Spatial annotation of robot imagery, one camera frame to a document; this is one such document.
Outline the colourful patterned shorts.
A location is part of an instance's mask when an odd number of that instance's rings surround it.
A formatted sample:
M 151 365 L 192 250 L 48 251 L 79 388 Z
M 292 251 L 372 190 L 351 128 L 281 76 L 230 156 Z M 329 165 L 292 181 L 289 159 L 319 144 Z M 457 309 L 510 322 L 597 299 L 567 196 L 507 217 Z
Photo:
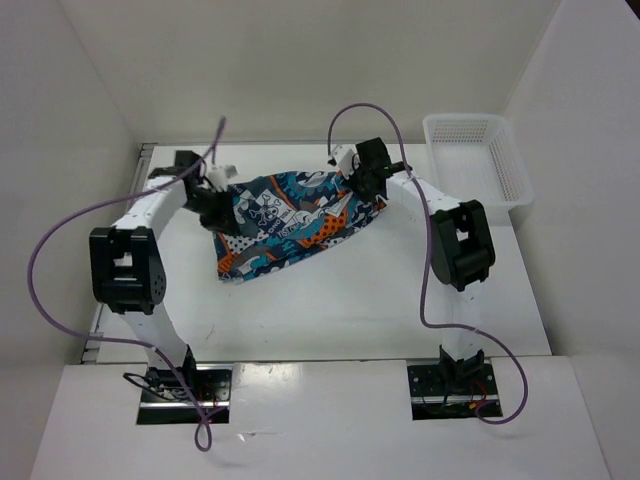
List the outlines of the colourful patterned shorts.
M 241 282 L 334 247 L 386 207 L 356 197 L 337 171 L 286 171 L 231 184 L 239 232 L 213 235 L 218 278 Z

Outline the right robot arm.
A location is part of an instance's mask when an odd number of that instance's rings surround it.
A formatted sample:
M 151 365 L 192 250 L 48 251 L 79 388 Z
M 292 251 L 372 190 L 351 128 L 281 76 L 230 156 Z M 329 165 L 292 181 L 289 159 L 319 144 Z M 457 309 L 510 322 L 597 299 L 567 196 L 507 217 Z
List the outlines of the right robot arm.
M 480 295 L 496 254 L 486 212 L 477 200 L 455 199 L 392 162 L 384 142 L 340 145 L 331 159 L 357 198 L 384 198 L 429 220 L 426 272 L 446 288 L 449 317 L 439 325 L 438 378 L 450 393 L 460 393 L 481 373 L 484 352 L 477 340 Z

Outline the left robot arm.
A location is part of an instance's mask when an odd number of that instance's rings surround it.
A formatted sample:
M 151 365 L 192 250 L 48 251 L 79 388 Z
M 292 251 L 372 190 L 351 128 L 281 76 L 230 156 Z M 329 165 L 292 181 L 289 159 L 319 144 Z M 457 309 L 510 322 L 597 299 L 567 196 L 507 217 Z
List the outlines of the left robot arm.
M 233 166 L 203 171 L 205 160 L 178 150 L 174 164 L 151 171 L 142 195 L 110 227 L 89 236 L 92 289 L 96 300 L 118 315 L 144 344 L 154 386 L 164 385 L 185 400 L 200 385 L 189 345 L 176 332 L 164 305 L 166 272 L 157 240 L 181 209 L 199 216 L 213 233 L 237 234 L 231 194 L 226 189 Z

